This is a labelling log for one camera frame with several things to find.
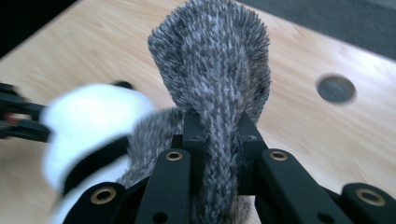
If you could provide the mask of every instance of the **screw hole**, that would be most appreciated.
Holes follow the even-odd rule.
[[[323,100],[329,103],[344,104],[354,98],[356,88],[345,77],[331,74],[318,82],[317,92]]]
[[[183,154],[181,154],[180,152],[169,152],[168,154],[166,154],[166,159],[168,159],[169,161],[178,161],[181,160],[181,158],[183,157]]]
[[[323,223],[334,223],[334,218],[326,213],[318,213],[318,219]]]
[[[154,223],[165,223],[168,220],[168,215],[166,215],[163,212],[159,212],[156,213],[153,217],[152,217],[152,221]]]
[[[280,151],[271,152],[270,157],[276,161],[285,161],[288,159],[288,156]]]
[[[97,200],[105,200],[106,198],[110,197],[110,191],[103,191],[96,195]]]

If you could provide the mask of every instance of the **white fabric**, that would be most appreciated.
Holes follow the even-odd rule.
[[[58,97],[40,117],[40,122],[51,130],[42,163],[45,179],[61,192],[64,179],[78,161],[131,133],[136,123],[154,110],[153,103],[142,93],[106,84],[91,84]],[[127,168],[128,160],[122,157],[90,176],[60,202],[53,223],[62,223],[87,188],[115,181]]]

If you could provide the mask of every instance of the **wooden surface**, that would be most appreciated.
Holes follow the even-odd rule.
[[[82,0],[3,58],[0,82],[45,105],[83,84],[124,79],[159,108],[172,106],[147,38],[182,2]],[[396,62],[258,13],[271,37],[273,83],[259,123],[267,145],[291,152],[328,189],[364,182],[396,197]],[[319,97],[317,82],[329,73],[354,83],[351,104]],[[56,193],[40,174],[44,148],[0,140],[2,223],[48,219]]]

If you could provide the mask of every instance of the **black strap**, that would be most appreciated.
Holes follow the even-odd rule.
[[[62,193],[62,197],[70,190],[77,187],[85,178],[125,155],[128,145],[128,137],[124,136],[81,160],[64,181],[64,192]]]

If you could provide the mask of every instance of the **circular hole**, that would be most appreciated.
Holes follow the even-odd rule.
[[[357,189],[356,195],[364,202],[374,206],[384,206],[386,204],[385,199],[370,189]]]
[[[168,220],[168,215],[166,215],[163,212],[159,212],[156,213],[153,217],[152,217],[152,221],[154,223],[165,223],[165,221]]]
[[[339,75],[327,75],[318,83],[317,91],[323,100],[335,104],[350,102],[356,95],[353,83]]]
[[[110,191],[102,191],[98,195],[96,195],[97,200],[105,200],[106,198],[110,197]]]
[[[276,161],[285,161],[288,159],[285,153],[279,151],[271,152],[270,157]]]
[[[166,159],[169,161],[178,161],[183,157],[183,155],[180,152],[169,152],[166,154]]]
[[[97,189],[91,196],[91,202],[94,204],[108,203],[116,197],[116,191],[111,187]]]
[[[323,223],[334,223],[334,218],[326,213],[318,213],[318,219]]]

